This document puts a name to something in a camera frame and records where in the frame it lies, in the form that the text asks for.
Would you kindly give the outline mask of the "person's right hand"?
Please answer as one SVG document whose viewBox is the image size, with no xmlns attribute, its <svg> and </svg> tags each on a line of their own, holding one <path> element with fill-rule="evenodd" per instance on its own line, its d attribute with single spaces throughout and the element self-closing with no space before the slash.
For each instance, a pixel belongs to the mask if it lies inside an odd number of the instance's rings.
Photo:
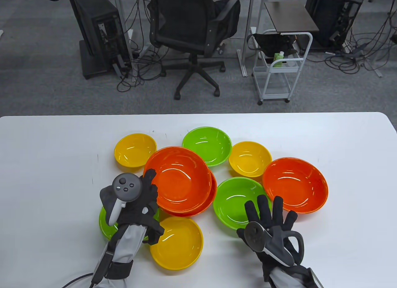
<svg viewBox="0 0 397 288">
<path fill-rule="evenodd" d="M 304 287 L 307 272 L 296 272 L 304 257 L 304 241 L 292 231 L 298 217 L 291 210 L 283 217 L 283 199 L 276 196 L 270 210 L 267 197 L 257 197 L 258 209 L 252 201 L 244 204 L 248 217 L 245 228 L 236 233 L 262 263 L 264 282 L 270 287 Z"/>
</svg>

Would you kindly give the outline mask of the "person's left hand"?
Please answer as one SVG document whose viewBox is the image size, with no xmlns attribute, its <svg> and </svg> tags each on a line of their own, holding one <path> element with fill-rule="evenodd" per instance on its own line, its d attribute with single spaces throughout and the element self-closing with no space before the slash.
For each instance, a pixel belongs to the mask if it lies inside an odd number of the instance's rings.
<svg viewBox="0 0 397 288">
<path fill-rule="evenodd" d="M 121 210 L 117 220 L 118 230 L 126 230 L 128 225 L 141 225 L 146 228 L 144 237 L 148 237 L 147 243 L 155 245 L 164 234 L 164 228 L 155 220 L 159 206 L 157 204 L 158 188 L 153 184 L 156 176 L 154 169 L 148 169 L 140 177 L 142 181 L 142 193 L 140 197 L 132 202 L 128 202 L 126 207 Z"/>
</svg>

